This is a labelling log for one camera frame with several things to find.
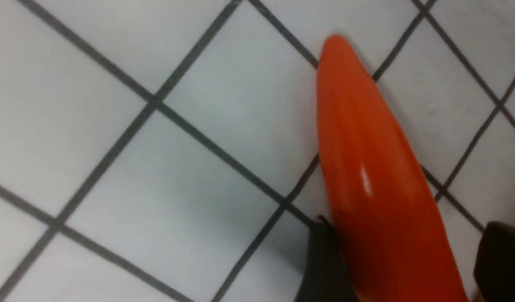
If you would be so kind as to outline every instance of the tile floor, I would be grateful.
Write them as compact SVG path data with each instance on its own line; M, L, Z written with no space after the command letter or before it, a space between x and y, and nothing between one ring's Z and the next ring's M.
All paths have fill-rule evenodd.
M345 34L465 290L515 226L515 0L0 0L0 301L292 301L329 216L315 67Z

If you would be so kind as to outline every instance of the orange chili pepper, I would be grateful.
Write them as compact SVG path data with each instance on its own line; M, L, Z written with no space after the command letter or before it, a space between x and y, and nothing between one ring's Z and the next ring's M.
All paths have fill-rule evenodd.
M361 302L467 302L424 174L341 36L323 46L317 127L330 208Z

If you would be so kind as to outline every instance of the dark object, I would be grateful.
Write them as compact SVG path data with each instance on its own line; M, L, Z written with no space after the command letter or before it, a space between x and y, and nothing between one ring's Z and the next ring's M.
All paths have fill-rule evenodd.
M339 236L322 216L310 228L306 272L295 302L357 302Z
M474 278L487 302L515 301L515 228L490 222L479 243Z

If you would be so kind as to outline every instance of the orange pepper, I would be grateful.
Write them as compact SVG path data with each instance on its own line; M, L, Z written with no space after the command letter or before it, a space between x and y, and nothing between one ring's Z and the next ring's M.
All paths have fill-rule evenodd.
M317 127L330 208L361 302L467 302L424 174L341 36L323 46Z

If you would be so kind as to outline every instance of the black grout line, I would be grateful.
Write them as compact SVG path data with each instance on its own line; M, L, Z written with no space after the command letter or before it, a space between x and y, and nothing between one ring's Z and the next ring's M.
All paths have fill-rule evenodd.
M24 212L25 214L28 214L36 218L40 222L51 225L54 221L54 218L52 218L49 214L45 213L45 211L42 211L39 208L36 208L35 206L29 204L26 200L22 199L21 197L18 197L14 193L11 193L1 185L0 198L7 201L20 211Z
M476 134L474 135L474 138L472 138L472 141L470 142L470 144L468 144L468 147L466 148L466 151L463 153L463 155L461 156L461 158L459 159L459 161L457 162L457 164L455 165L455 167L451 171L451 174L448 176L447 180L444 182L444 185L443 185L444 189L446 189L446 190L449 189L449 187L451 186L451 183L453 182L453 180L455 180L455 178L459 174L459 171L462 169L462 167L466 163L467 158L472 153L472 150L474 149L474 147L476 146L476 144L480 140L481 136L484 134L484 132L490 126L491 122L497 116L499 111L502 111L502 113L504 115L507 114L507 120L509 120L511 125L515 128L515 119L505 109L505 103L509 100L509 98L510 98L512 92L514 91L514 89L515 89L515 76L513 77L513 80L511 81L511 84L509 85L509 87L505 91L505 94L504 94L502 100L498 102L498 105L496 107L494 107L494 109L491 112L491 114L487 117L485 122L478 129L478 132L476 132Z
M436 2L436 0L429 0L429 2L427 2L424 9L430 10L435 2ZM412 36L412 33L418 27L418 25L420 25L420 23L423 19L424 19L424 13L419 12L416 15L416 17L412 20L412 22L407 27L407 30L405 30L403 35L401 35L401 38L399 38L399 41L397 42L397 44L395 44L394 48L392 49L392 52L390 52L390 54L388 55L388 57L386 57L384 62L379 66L379 68L375 71L375 73L373 73L372 78L375 82L378 82L380 80L380 77L382 77L382 75L384 74L384 71L386 71L388 69L388 67L390 67L390 65L392 65L392 62L395 60L395 57L397 57L399 52L403 49L403 46L405 46L408 39Z
M74 195L74 197L71 199L71 201L64 207L64 210L60 213L58 218L56 218L55 222L49 227L49 229L44 233L44 235L39 239L39 241L35 244L35 246L31 249L31 251L27 254L27 256L23 259L21 264L15 269L14 273L8 278L8 280L5 282L5 284L0 288L0 301L3 301L8 294L13 290L14 286L17 285L17 283L20 281L20 279L24 276L24 274L27 272L29 267L35 262L35 260L39 257L41 252L47 247L47 245L50 243L50 241L54 238L57 231L62 231L62 228L64 228L64 223L66 219L68 219L71 214L73 214L74 210L78 207L82 199L85 197L85 195L89 192L89 190L93 187L93 185L99 180L99 178L102 176L102 174L108 169L108 166L114 161L115 157L119 153L121 153L121 150L129 141L131 138L138 132L139 128L145 124L145 122L148 120L148 118L152 115L154 112L154 109L160 109L163 113L167 113L166 109L169 109L167 106L165 106L162 103L162 100L167 96L167 94L172 90L172 88L179 82L179 79L185 74L185 72L190 68L190 65L198 58L200 53L204 50L204 48L207 46L207 44L211 41L213 36L218 32L220 27L225 23L227 18L233 13L235 8L238 6L240 1L233 0L230 2L229 5L226 6L225 10L221 13L219 17L215 20L215 22L210 26L210 28L204 33L198 44L194 46L194 48L191 50L191 52L185 57L185 59L182 61L182 63L179 64L177 69L173 72L171 77L163 84L163 86L160 88L160 90L157 92L157 94L153 97L145 88L140 86L136 81L134 81L131 77L127 76L121 69L119 69L116 65L114 65L112 62L110 62L108 59L103 57L97 50L95 50L92 46L87 44L84 40L82 40L78 35L73 33L71 29L67 28L63 23L59 22L54 16L50 15L44 8L39 6L37 3L31 0L23 0L21 2L23 5L25 5L29 10L31 10L35 15L40 17L45 23L47 23L49 26L51 26L53 29L55 29L57 32L62 34L64 37L67 38L68 41L72 42L72 44L75 44L77 48L82 50L86 55L88 55L90 58L92 58L95 62L97 62L99 65L102 65L106 71L108 71L110 74L113 74L118 80L120 80L123 84L125 84L127 87L131 88L134 92L136 92L139 96L144 98L145 101L148 102L148 105L143 109L141 114L135 119L135 122L131 124L131 126L127 129L134 128L135 132L132 135L126 136L125 134L122 136L122 138L125 136L128 138L127 142L121 144L122 138L118 140L116 145L111 149L111 151L116 150L116 146L121 146L121 149L119 151L115 152L109 152L109 154L104 158L104 160L98 165L96 170L91 174L91 176L85 181L83 186L79 189L79 191ZM243 176L245 176L249 180L254 180L258 183L263 183L259 178L254 176L249 170L247 170L245 167L243 167L240 163L235 161L231 156L229 156L227 153L225 153L222 149L220 149L218 146L216 146L211 140L209 140L205 135L202 135L196 128L194 128L191 124L187 123L183 118L181 118L179 115L177 115L174 111L171 109L168 110L168 113L173 113L172 121L176 124L179 122L179 124L183 124L185 126L183 129L187 131L187 133L192 135L194 138L198 139L200 143L207 143L206 146L208 149L211 150L211 147L214 148L216 152L215 154L223 154L226 156L221 156L221 159L224 161L228 160L229 163L234 164L234 166L238 167L238 172L244 172ZM266 191L269 191L264 186L259 186L261 189L266 189ZM283 213L286 208L292 212L294 216L299 218L303 223L306 225L309 225L311 223L311 220L305 216L300 210L293 207L291 204L287 204L284 202L281 195L276 193L275 191L269 191L269 194L274 197L276 200L281 200L281 213ZM77 237L77 234L75 234L75 239L82 239L82 245L84 245L86 248L89 248L90 250L96 252L98 255L104 255L104 258L107 258L109 256L112 256L111 262L114 262L116 258L114 258L113 253L107 254L106 249L102 249L100 245L92 244L90 241L85 241L84 238ZM256 248L259 246L261 241L255 241ZM122 262L122 258L117 258L116 264L119 264L120 266L124 266L124 269L127 271L131 270L130 273L139 277L143 281L146 281L150 285L156 287L157 289L165 292L171 297L177 297L179 293L171 290L171 288L167 285L160 284L156 282L155 280L151 280L149 277L146 277L141 271L137 271L138 268L133 266L129 262Z
M153 114L154 106L150 103L135 118L131 125L125 130L122 136L112 146L110 151L103 157L95 169L91 172L88 178L83 182L77 192L71 197L64 209L58 214L54 223L45 231L33 248L23 258L21 263L12 272L10 277L0 287L0 302L4 301L10 292L14 289L19 281L21 281L24 274L27 273L31 265L37 260L41 253L45 250L50 241L54 238L56 233L62 228L66 220L75 212L77 207L81 204L84 197L89 193L91 188L101 178L101 176L108 170L108 167L114 162L116 157L123 151L125 146L131 141L138 130L143 126L146 120Z
M37 260L39 255L45 250L49 242L54 238L56 232L54 228L49 227L43 235L37 240L35 245L29 250L28 254L23 258L19 265L14 269L12 274L6 279L5 283L0 287L0 302L4 301L10 292L14 289L24 274Z
M246 265L246 263L250 260L252 255L257 251L261 243L265 240L265 237L269 235L273 227L276 225L276 223L279 221L282 214L286 211L286 209L282 206L279 206L276 212L269 218L265 226L261 229L257 237L252 241L252 243L248 246L246 251L242 254L241 258L236 262L235 266L233 266L233 269L229 272L228 277L223 282L221 288L217 291L217 294L213 297L213 300L211 302L219 302L222 300L224 295L226 294L229 287L232 285L233 281L235 281L235 278L237 275L239 275L242 268Z
M491 113L489 114L489 116L487 117L485 122L481 125L481 127L478 129L478 131L474 134L472 141L470 141L470 143L466 147L466 150L464 151L463 155L460 157L459 161L457 162L457 164L455 165L453 170L451 170L450 175L447 177L447 180L444 182L444 184L442 186L443 190L448 190L450 188L451 183L455 180L455 178L459 174L460 170L463 168L464 164L466 163L466 160L468 159L468 157L470 157L470 154L474 150L474 147L478 144L479 140L481 139L481 137L483 136L485 131L488 129L491 122L498 115L498 111L499 111L498 107L494 107L493 111L491 111ZM440 199L442 194L443 194L443 192L439 191L436 195L437 196L436 198Z
M445 190L443 188L443 185L440 184L440 182L436 179L436 177L433 176L424 166L421 166L421 167L422 167L422 171L424 172L424 175L426 176L426 179L429 181L430 184L432 184L434 186L435 189L438 190L438 193L442 192L443 196L446 197L446 199L451 203L451 205L459 213L461 213L464 216L464 218L466 220L468 220L468 222L473 227L475 227L478 231L483 233L484 227L476 218L474 218L474 215L472 215L468 210L466 210L466 208L464 208L464 206L459 201L457 201L457 199L453 195L451 195L451 193L449 193L447 190Z
M78 35L73 33L71 29L66 27L63 23L58 21L52 16L47 10L38 5L33 0L18 0L28 10L33 12L37 17L42 19L47 25L52 27L58 33L62 34L69 42L77 46L86 55L92 58L95 62L101 65L106 71L114 75L123 84L137 93L139 96L144 98L145 101L149 102L141 113L135 118L131 125L125 130L122 136L116 141L115 145L112 146L110 151L105 155L102 161L96 166L93 172L88 176L83 185L78 189L75 195L66 204L62 212L58 214L58 217L54 223L45 231L42 237L37 241L33 248L24 257L21 263L12 272L10 277L0 288L0 301L4 301L10 292L14 289L17 283L22 279L24 274L27 273L31 265L37 260L41 253L47 248L50 241L54 238L56 233L64 226L66 220L75 212L76 208L80 205L84 197L89 193L91 188L101 178L101 176L108 170L108 167L114 162L116 157L123 151L124 147L130 142L130 140L136 135L138 130L146 123L148 118L152 116L156 109L156 104L161 103L162 100L167 96L173 86L179 81L179 79L185 74L186 70L190 68L190 65L197 59L202 53L207 44L211 41L213 36L218 32L219 28L225 23L225 19L228 18L235 8L240 3L238 0L233 0L228 4L219 17L204 33L199 42L192 48L191 52L185 57L183 62L177 67L175 72L171 74L169 79L162 85L160 90L156 93L154 98L151 94L142 86L140 86L131 77L125 74L119 69L114 63L103 57L95 48L89 45L87 42L82 40Z
M466 59L465 55L460 51L459 47L457 46L457 44L455 44L453 42L453 40L451 40L451 38L448 36L448 34L444 31L444 29L438 24L438 22L436 21L436 19L434 19L434 17L431 15L431 13L429 12L430 10L430 7L426 8L424 7L424 5L419 1L419 0L412 0L413 4L416 5L416 7L420 10L420 12L424 15L425 19L427 19L427 21L431 24L431 26L433 27L433 29L438 33L438 35L440 36L440 38L442 38L442 40L444 40L444 42L447 44L447 46L451 49L451 51L453 52L453 54L455 54L455 56L457 57L457 59L459 59L459 61L463 64L463 66L466 68L466 70L468 71L468 73L470 73L470 75L472 75L472 77L474 78L474 80L476 80L476 82L480 85L480 87L482 88L482 90L487 94L487 96L491 99L491 101L496 105L496 107L493 109L493 111L491 111L491 114L488 116L488 118L485 120L485 122L482 124L482 126L479 128L478 132L476 132L476 134L474 135L474 138L472 139L472 141L470 142L470 144L468 144L467 146L467 149L465 151L465 153L463 153L463 156L461 156L461 159L459 159L459 162L455 165L455 167L453 168L451 174L449 175L449 177L447 178L447 180L445 181L445 183L440 187L440 188L437 188L438 189L438 193L437 195L434 197L436 201L438 201L442 195L444 195L445 197L447 197L447 199L451 202L451 204L453 204L453 206L459 211L461 212L461 214L476 228L478 229L479 231L483 232L484 231L484 227L482 226L482 224L480 224L480 222L478 222L476 220L476 218L474 218L474 216L472 214L470 214L470 212L468 212L466 210L466 208L464 208L463 205L461 205L459 203L459 201L457 201L457 199L455 199L455 197L453 197L451 195L451 193L449 193L448 189L449 187L451 186L451 183L453 182L453 180L457 177L457 174L459 173L459 171L461 170L461 168L464 166L467 158L470 156L470 154L472 153L472 150L474 149L474 147L476 146L476 144L478 143L478 141L480 140L481 136L484 134L484 132L487 130L488 126L491 124L491 122L494 120L494 118L497 116L497 113L499 111L502 111L502 114L505 116L505 118L507 118L507 120L510 122L511 126L513 126L513 128L515 128L515 119L513 118L513 116L509 113L509 111L507 111L507 109L504 107L505 105L505 102L507 102L507 100L509 99L512 91L514 90L515 88L515 76L514 76L514 79L513 81L511 82L509 88L507 89L507 91L505 92L503 98L501 100L499 100L496 96L496 94L494 94L494 92L489 88L488 84L483 80L483 78L479 75L479 73L474 69L474 67L472 66L472 64L468 61L468 59Z
M481 78L479 73L474 69L474 67L468 61L468 59L466 59L465 55L460 51L459 47L453 42L453 40L451 40L451 38L444 31L444 29L438 24L436 19L434 19L434 17L429 12L424 12L424 16L426 17L427 21L432 25L434 30L438 33L438 35L448 45L448 47L451 49L453 54L455 54L457 59L459 59L459 61L463 64L463 66L466 68L468 73L470 73L470 75L472 75L474 80L476 80L476 82L480 85L480 87L487 94L487 96L491 99L491 101L499 107L499 111L502 111L503 115L510 122L511 126L513 126L513 128L515 128L514 117L511 115L511 113L509 113L509 111L507 111L507 109L505 107L503 107L503 105L501 105L504 98L502 98L502 101L498 99L496 94L491 90L491 88L489 88L488 84L483 80L483 78Z
M171 120L179 128L184 130L187 134L196 139L201 145L203 145L209 151L211 151L211 153L215 154L219 159L224 161L228 166L236 170L241 176L250 181L250 183L258 187L261 191L263 191L263 193L271 197L277 203L283 203L284 198L282 197L282 195L280 195L273 188L267 185L258 176L255 176L255 174L253 174L248 168L243 166L235 158L229 155L225 150L223 150L221 147L215 144L211 139L205 136L205 134L200 132L200 130L192 126L190 122L187 122L187 120L185 120L183 117L177 114L177 112L172 110L170 107L166 106L164 103L158 104L157 110L160 111L163 115L165 115L165 117Z
M319 61L313 54L276 18L273 13L260 0L248 0L257 11L269 20L269 23L282 35L298 52L310 63L317 68Z
M501 107L501 111L503 116L507 118L507 121L511 124L511 126L515 129L515 118L511 115L509 111L507 111L507 108L505 108L503 105Z
M308 182L310 179L310 176L315 172L315 169L319 165L319 156L315 155L313 157L312 162L309 164L309 166L306 168L305 172L302 174L300 179L298 180L297 184L294 186L293 190L288 194L288 197L286 198L285 202L279 206L279 208L276 210L276 212L269 218L265 226L261 229L259 234L256 236L256 238L252 241L252 243L248 246L246 251L242 254L241 258L236 262L235 266L233 266L233 269L229 272L228 277L223 282L220 289L217 291L217 294L213 297L213 300L211 302L219 302L222 300L223 296L226 294L227 290L237 277L237 275L240 273L242 268L245 266L245 264L250 260L252 255L257 251L260 244L263 242L265 237L269 235L271 230L274 228L276 223L279 221L280 216L285 212L286 209L289 209L289 207L292 207L292 209L295 209L296 211L300 212L296 207L292 205L292 202L298 197L300 192L302 191L304 185ZM299 218L301 222L306 224L306 226L311 227L313 225L313 221L304 215L304 218Z
M97 256L100 256L101 258L103 258L104 260L107 260L108 262L111 262L112 264L118 266L119 268L122 268L123 270L127 271L131 275L142 280L144 283L146 283L146 284L154 287L158 291L162 292L166 296L169 296L178 302L192 302L192 300L190 298L181 294L179 291L166 285L162 281L156 279L155 277L146 273L144 270L142 270L138 266L132 264L131 262L122 258L121 256L111 252L110 250L103 247L102 245L99 245L98 243L92 241L88 237L85 237L78 231L75 231L74 229L72 229L68 226L63 226L62 229L60 230L60 232L62 233L62 235L65 235L72 241L75 241L77 244L88 249L90 252L93 252L93 253L97 254Z
M34 218L37 218L39 221L43 222L44 224L48 225L49 227L55 223L56 219L52 218L49 214L45 213L43 210L35 207L34 205L28 203L21 197L18 197L14 193L11 193L4 187L0 185L0 197L3 201L15 206L20 211L24 212L25 214L28 214ZM68 239L71 239L78 245L81 245L82 247L88 249L90 252L93 252L103 258L104 260L107 260L108 262L112 262L119 268L127 271L131 275L134 275L138 279L142 280L144 283L150 285L151 287L156 288L157 290L161 291L164 294L167 294L168 296L174 298L178 302L192 302L191 299L183 296L183 294L177 292L175 289L172 289L168 285L162 283L162 281L159 281L155 277L152 277L152 275L149 275L148 273L145 273L143 270L138 268L136 265L132 264L128 260L122 258L121 256L115 254L114 252L111 252L107 248L103 247L102 245L99 245L98 243L92 241L85 235L82 235L78 231L63 225L62 228L60 228L60 233L62 235L65 235L68 237Z
M233 15L233 12L239 4L241 0L231 0L222 10L222 12L217 16L217 18L213 21L213 23L209 26L209 28L205 31L205 33L200 37L196 45L191 49L191 51L187 54L187 56L183 59L183 61L178 65L175 71L171 74L170 78L160 87L159 91L156 94L157 99L162 102L166 96L172 91L175 85L181 80L183 75L187 72L187 70L191 67L191 65L198 59L198 57L202 54L205 48L209 45L211 40L216 36L222 26L227 22L229 17Z
M292 203L292 201L300 194L300 192L306 185L306 182L310 179L310 176L313 174L318 165L319 155L317 154L313 157L313 160L311 161L310 165L308 166L308 168L306 168L306 171L302 174L300 180L298 180L293 190L286 197L287 203Z
M453 207L457 209L457 211L459 211L459 213L461 213L473 227L475 227L481 233L485 231L485 227L474 217L474 215L470 214L470 212L466 210L466 208L464 208L464 206L459 201L457 201L457 199L455 199L455 197L451 195L451 193L449 193L448 191L443 192L444 197L446 197L446 199L451 203L451 205L453 205Z
M311 218L309 218L308 216L306 216L306 214L304 214L301 210L299 210L296 206L292 205L292 204L287 204L286 205L286 210L292 214L295 218L297 218L298 220L300 220L300 222L302 222L304 225L306 225L307 227L312 227L313 225L313 220Z
M133 78L127 75L124 71L122 71L119 67L117 67L114 63L108 60L105 56L103 56L100 52L98 52L95 48L93 48L88 42L79 37L75 32L69 29L64 23L60 22L56 17L51 15L45 8L41 5L37 4L34 0L17 0L24 7L26 7L31 13L39 17L42 21L45 22L46 25L50 26L56 32L60 33L63 38L66 38L71 44L75 45L77 48L82 50L84 54L98 63L103 69L108 71L108 73L112 74L116 77L122 84L127 86L129 89L134 91L136 94L141 96L142 98L150 101L152 98L152 94L143 86L141 86L138 82L136 82Z

